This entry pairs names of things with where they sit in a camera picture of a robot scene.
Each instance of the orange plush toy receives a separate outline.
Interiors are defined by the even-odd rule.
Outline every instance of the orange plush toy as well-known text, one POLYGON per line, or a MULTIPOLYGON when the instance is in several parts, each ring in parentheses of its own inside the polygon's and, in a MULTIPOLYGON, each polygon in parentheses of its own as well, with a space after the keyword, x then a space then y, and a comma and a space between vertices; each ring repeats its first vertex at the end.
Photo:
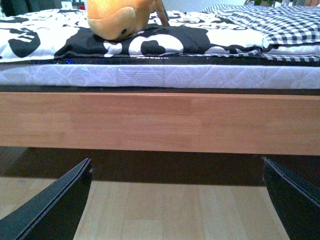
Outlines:
POLYGON ((169 26, 162 0, 88 0, 87 8, 91 30, 109 41, 144 30, 154 11, 162 25, 169 26))

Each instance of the white mattress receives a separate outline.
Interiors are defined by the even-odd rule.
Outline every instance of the white mattress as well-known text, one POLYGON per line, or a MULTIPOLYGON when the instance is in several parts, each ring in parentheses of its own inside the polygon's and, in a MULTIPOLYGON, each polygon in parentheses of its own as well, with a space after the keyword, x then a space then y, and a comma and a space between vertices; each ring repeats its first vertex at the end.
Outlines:
POLYGON ((320 67, 262 65, 0 64, 0 85, 320 89, 320 67))

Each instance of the wooden bed frame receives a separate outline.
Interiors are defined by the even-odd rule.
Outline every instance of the wooden bed frame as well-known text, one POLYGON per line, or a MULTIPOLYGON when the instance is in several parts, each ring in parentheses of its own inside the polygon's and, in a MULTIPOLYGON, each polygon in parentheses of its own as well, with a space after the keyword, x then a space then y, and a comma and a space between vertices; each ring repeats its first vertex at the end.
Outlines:
POLYGON ((320 155, 320 96, 0 92, 0 146, 320 155))

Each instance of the bed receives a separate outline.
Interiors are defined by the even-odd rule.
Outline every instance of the bed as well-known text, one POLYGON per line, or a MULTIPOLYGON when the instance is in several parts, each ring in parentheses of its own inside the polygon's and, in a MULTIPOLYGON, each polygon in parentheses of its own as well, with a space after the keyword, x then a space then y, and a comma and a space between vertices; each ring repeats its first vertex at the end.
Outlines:
POLYGON ((86 14, 0 20, 0 146, 320 155, 319 8, 153 13, 121 42, 86 14))

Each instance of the patterned bedding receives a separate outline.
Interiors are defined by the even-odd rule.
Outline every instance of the patterned bedding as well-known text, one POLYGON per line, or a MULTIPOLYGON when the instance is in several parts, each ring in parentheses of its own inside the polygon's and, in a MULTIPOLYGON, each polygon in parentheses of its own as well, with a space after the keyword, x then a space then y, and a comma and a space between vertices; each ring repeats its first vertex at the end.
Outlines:
MULTIPOLYGON (((145 31, 121 42, 105 41, 94 35, 87 23, 87 12, 82 10, 51 9, 0 18, 0 63, 78 57, 151 59, 179 56, 320 61, 319 8, 297 9, 300 16, 303 13, 314 16, 311 22, 316 27, 307 29, 311 34, 304 36, 301 31, 305 29, 296 25, 295 28, 301 30, 293 37, 297 41, 272 42, 270 36, 275 32, 245 22, 243 19, 250 17, 250 11, 241 7, 235 10, 219 5, 204 12, 168 11, 169 27, 162 26, 153 13, 145 31)), ((251 18, 259 15, 253 11, 251 18)))

